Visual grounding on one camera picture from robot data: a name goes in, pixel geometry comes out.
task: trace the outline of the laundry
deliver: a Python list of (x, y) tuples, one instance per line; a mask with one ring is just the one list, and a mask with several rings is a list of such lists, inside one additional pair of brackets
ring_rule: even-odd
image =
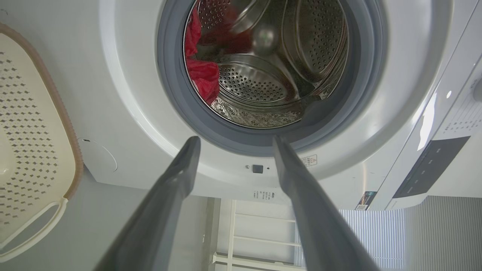
[(211, 104), (219, 95), (219, 67), (215, 62), (201, 61), (193, 57), (198, 52), (196, 45), (201, 37), (201, 22), (194, 9), (186, 29), (184, 53), (187, 72), (198, 88), (199, 95)]

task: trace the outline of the perforated basket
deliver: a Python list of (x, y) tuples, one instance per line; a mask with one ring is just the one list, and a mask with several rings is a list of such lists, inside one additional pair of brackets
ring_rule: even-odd
[(83, 170), (67, 112), (35, 49), (0, 24), (0, 249), (41, 214), (50, 221), (5, 262), (40, 241), (60, 220)]

